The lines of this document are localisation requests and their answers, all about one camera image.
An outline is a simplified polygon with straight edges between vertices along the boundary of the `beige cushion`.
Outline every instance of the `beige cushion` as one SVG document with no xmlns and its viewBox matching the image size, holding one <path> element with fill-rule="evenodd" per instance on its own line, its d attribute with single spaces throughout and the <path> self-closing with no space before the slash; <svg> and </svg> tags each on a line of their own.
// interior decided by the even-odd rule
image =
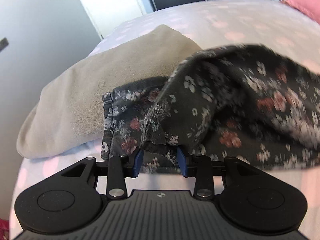
<svg viewBox="0 0 320 240">
<path fill-rule="evenodd" d="M 161 25 L 79 61 L 43 88 L 20 129 L 18 152 L 26 158 L 49 157 L 102 137 L 102 94 L 129 82 L 170 75 L 180 61 L 200 49 Z"/>
</svg>

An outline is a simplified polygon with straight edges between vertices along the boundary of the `dark floral garment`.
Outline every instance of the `dark floral garment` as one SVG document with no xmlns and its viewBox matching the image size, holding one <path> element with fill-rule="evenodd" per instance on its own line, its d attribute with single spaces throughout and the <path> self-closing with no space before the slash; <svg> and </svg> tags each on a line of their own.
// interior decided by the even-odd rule
<svg viewBox="0 0 320 240">
<path fill-rule="evenodd" d="M 103 103 L 102 157 L 140 146 L 144 172 L 179 172 L 179 145 L 267 170 L 320 163 L 320 77 L 264 46 L 197 52 L 168 80 L 124 85 Z"/>
</svg>

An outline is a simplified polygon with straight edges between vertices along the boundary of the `wall socket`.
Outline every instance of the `wall socket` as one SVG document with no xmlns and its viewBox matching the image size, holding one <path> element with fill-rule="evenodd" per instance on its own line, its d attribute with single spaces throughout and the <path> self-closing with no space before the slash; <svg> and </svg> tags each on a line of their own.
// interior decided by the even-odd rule
<svg viewBox="0 0 320 240">
<path fill-rule="evenodd" d="M 0 41 L 0 52 L 8 45 L 9 45 L 9 42 L 8 42 L 7 38 L 3 38 Z"/>
</svg>

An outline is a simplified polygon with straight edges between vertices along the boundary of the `pink polka dot bedsheet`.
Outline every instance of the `pink polka dot bedsheet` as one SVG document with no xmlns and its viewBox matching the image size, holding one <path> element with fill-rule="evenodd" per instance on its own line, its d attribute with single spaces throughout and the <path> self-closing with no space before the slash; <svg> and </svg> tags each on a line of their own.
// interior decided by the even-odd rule
<svg viewBox="0 0 320 240">
<path fill-rule="evenodd" d="M 320 25 L 299 11 L 272 0 L 212 0 L 160 10 L 122 23 L 90 53 L 89 56 L 114 48 L 147 34 L 165 24 L 207 49 L 234 43 L 261 43 L 276 52 L 320 73 Z M 24 159 L 12 197 L 10 238 L 21 231 L 13 205 L 26 188 L 87 157 L 100 158 L 101 139 L 87 142 L 51 158 Z M 320 239 L 320 167 L 270 171 L 271 175 L 303 192 L 308 212 L 300 231 L 311 240 Z M 179 175 L 140 174 L 126 179 L 128 193 L 132 189 L 191 189 L 194 178 Z M 216 192 L 223 190 L 215 178 Z M 105 193 L 106 178 L 99 179 L 97 190 Z"/>
</svg>

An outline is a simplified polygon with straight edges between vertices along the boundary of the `black circular pad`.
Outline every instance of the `black circular pad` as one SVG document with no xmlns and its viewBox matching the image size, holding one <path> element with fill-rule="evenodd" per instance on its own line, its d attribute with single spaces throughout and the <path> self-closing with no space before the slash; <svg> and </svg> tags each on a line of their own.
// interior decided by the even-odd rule
<svg viewBox="0 0 320 240">
<path fill-rule="evenodd" d="M 100 194 L 81 177 L 52 176 L 23 191 L 15 212 L 24 230 L 44 234 L 74 231 L 102 208 Z"/>
<path fill-rule="evenodd" d="M 298 229 L 307 211 L 304 195 L 286 183 L 281 187 L 259 183 L 230 186 L 221 193 L 219 204 L 232 223 L 262 234 Z"/>
<path fill-rule="evenodd" d="M 248 193 L 247 200 L 252 206 L 261 209 L 274 209 L 284 202 L 283 195 L 274 189 L 257 188 Z"/>
<path fill-rule="evenodd" d="M 73 205 L 75 196 L 65 190 L 50 190 L 38 197 L 38 205 L 47 211 L 63 211 Z"/>
</svg>

